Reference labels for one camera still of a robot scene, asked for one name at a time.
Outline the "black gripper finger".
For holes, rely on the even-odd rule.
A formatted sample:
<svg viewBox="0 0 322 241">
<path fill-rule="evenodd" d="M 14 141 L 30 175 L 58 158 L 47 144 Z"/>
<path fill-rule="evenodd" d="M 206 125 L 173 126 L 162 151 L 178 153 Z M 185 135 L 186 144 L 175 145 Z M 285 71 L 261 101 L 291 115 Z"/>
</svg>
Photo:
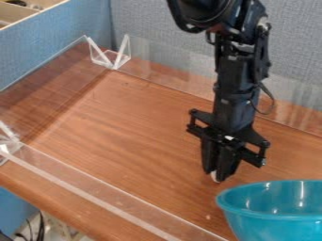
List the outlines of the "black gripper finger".
<svg viewBox="0 0 322 241">
<path fill-rule="evenodd" d="M 229 146 L 219 147 L 215 180 L 221 183 L 237 171 L 242 157 L 239 151 Z"/>
<path fill-rule="evenodd" d="M 209 174 L 211 171 L 217 169 L 217 154 L 218 147 L 213 140 L 203 139 L 202 140 L 202 163 L 205 173 Z"/>
</svg>

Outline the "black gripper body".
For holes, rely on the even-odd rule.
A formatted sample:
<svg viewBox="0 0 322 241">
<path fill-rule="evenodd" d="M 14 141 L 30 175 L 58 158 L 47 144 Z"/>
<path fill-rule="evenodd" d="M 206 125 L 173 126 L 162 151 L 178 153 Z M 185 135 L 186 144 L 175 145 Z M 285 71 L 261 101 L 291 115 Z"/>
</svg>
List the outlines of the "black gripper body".
<svg viewBox="0 0 322 241">
<path fill-rule="evenodd" d="M 215 126 L 211 113 L 193 108 L 189 114 L 187 132 L 201 140 L 210 139 L 215 142 L 218 147 L 217 157 L 219 156 L 219 147 L 229 146 L 239 151 L 242 160 L 254 167 L 259 168 L 266 164 L 266 151 L 270 147 L 270 142 L 253 129 L 253 124 L 235 133 L 229 133 Z"/>
</svg>

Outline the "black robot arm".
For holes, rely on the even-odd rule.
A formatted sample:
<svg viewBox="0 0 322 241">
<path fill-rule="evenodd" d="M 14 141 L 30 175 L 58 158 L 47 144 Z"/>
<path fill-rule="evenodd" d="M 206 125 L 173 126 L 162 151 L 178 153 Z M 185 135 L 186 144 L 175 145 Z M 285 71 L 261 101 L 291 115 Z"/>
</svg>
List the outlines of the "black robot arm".
<svg viewBox="0 0 322 241">
<path fill-rule="evenodd" d="M 242 161 L 266 164 L 269 141 L 254 131 L 259 95 L 267 88 L 271 25 L 261 0 L 166 0 L 178 28 L 206 35 L 215 47 L 215 101 L 210 113 L 193 109 L 187 132 L 202 142 L 205 173 L 215 182 Z"/>
</svg>

